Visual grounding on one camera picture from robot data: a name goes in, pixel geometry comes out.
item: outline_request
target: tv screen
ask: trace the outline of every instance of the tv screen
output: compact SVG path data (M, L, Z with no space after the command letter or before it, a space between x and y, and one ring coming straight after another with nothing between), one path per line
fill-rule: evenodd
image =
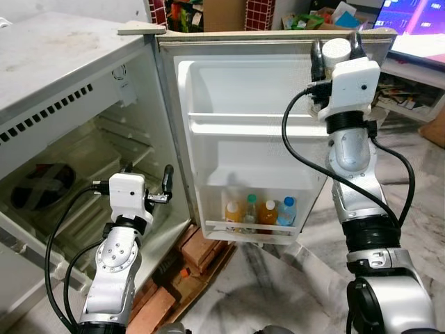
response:
M445 0L385 0L381 26L398 33L392 51L445 65Z

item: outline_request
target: blue bottle cap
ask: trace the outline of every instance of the blue bottle cap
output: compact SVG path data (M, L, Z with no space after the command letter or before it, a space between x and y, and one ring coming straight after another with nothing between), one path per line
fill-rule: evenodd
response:
M294 202L295 202L295 201L293 200L292 197L286 197L286 198L284 199L284 204L285 204L287 207L291 207L291 206L293 205Z

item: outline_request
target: refrigerator vent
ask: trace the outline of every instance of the refrigerator vent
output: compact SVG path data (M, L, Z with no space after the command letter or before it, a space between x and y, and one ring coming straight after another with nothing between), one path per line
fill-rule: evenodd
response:
M92 92L91 83L79 90L76 90L74 93L69 94L67 97L64 97L60 101L55 102L53 105L48 106L41 112L32 115L25 121L18 123L17 125L15 125L15 127L11 127L8 131L0 134L0 145L2 143L7 143L11 138L18 136L20 132L25 132L29 127L32 127L34 124L39 123L41 120L44 120L56 111L61 110L64 106L67 106L70 102L74 102L77 99L80 99L83 95L87 95L89 92Z

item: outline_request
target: bottle cap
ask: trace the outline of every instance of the bottle cap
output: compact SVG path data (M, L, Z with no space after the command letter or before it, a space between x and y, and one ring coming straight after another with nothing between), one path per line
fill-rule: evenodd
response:
M230 201L227 203L227 211L231 214L238 212L238 203L234 201Z
M349 60L350 43L344 38L334 38L323 45L322 53L325 66L334 68L335 64Z
M284 204L285 204L287 207L291 207L291 206L293 205L294 202L295 202L295 201L293 200L292 197L286 197L286 198L284 199Z
M256 195L253 194L253 193L251 193L251 194L248 196L248 202L251 203L251 204L254 204L256 201L257 201L257 197L256 197Z
M266 202L266 209L267 210L274 210L275 208L275 202L273 200L268 200Z

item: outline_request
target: refrigerator door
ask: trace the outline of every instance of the refrigerator door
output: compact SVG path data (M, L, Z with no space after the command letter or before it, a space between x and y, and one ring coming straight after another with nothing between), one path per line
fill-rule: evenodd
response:
M345 31L268 31L157 36L161 85L195 217L205 237L290 244L301 231L325 176L296 161L281 139L282 114L310 80L310 47L345 38ZM369 58L381 64L395 34L362 32ZM293 147L324 165L325 125L308 115L303 98L289 118ZM296 199L292 226L226 222L229 201L245 211L248 194L257 209Z

